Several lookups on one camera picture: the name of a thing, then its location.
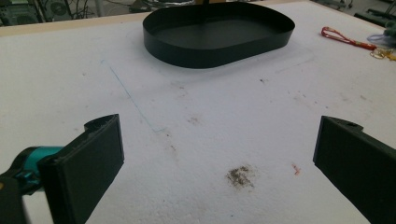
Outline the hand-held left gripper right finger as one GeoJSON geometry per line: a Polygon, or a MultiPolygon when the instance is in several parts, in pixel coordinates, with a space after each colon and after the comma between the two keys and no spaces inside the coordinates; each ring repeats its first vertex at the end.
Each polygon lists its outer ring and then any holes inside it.
{"type": "Polygon", "coordinates": [[[371,224],[396,224],[396,149],[323,116],[313,162],[371,224]]]}

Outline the grey plush toy keychain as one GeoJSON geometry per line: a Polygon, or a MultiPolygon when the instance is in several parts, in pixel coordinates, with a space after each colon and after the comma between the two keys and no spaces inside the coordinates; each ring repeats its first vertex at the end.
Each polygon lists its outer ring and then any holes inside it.
{"type": "Polygon", "coordinates": [[[370,35],[367,40],[379,46],[396,48],[396,21],[388,21],[382,35],[370,35]]]}

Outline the orange charm keychain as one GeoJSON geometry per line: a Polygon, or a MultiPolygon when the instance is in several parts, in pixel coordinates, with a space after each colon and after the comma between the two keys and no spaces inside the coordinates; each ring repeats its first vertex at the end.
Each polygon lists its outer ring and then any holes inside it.
{"type": "Polygon", "coordinates": [[[370,55],[376,59],[389,59],[390,61],[396,61],[396,54],[393,53],[393,49],[374,49],[370,55]]]}

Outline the red lanyard keychain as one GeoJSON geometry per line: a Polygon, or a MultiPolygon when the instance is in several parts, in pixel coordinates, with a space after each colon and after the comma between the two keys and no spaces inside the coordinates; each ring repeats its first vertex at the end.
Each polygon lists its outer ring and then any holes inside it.
{"type": "Polygon", "coordinates": [[[376,49],[376,45],[369,44],[369,43],[363,43],[363,42],[351,39],[351,38],[346,37],[345,35],[341,34],[337,30],[335,30],[331,27],[328,27],[328,26],[323,27],[320,31],[320,34],[326,38],[330,38],[332,40],[343,42],[343,43],[346,43],[346,44],[354,46],[354,47],[368,49],[368,50],[376,49]]]}

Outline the black oval tray with stand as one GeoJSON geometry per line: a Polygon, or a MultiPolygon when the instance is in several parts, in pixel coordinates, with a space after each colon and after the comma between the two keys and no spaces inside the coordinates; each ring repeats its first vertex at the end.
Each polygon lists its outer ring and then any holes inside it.
{"type": "Polygon", "coordinates": [[[144,45],[152,56],[194,69],[283,48],[294,28],[288,16],[243,2],[162,8],[143,20],[144,45]]]}

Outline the black computer tower green label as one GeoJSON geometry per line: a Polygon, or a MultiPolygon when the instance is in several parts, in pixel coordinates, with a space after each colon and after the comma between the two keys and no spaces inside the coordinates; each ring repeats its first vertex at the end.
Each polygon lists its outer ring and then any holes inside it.
{"type": "Polygon", "coordinates": [[[42,22],[34,0],[0,0],[0,21],[5,26],[42,22]]]}

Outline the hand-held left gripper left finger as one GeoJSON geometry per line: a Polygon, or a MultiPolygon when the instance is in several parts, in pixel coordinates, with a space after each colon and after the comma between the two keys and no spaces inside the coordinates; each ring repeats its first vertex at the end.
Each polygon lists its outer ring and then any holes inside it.
{"type": "Polygon", "coordinates": [[[37,163],[54,224],[85,224],[124,163],[120,116],[94,119],[37,163]]]}

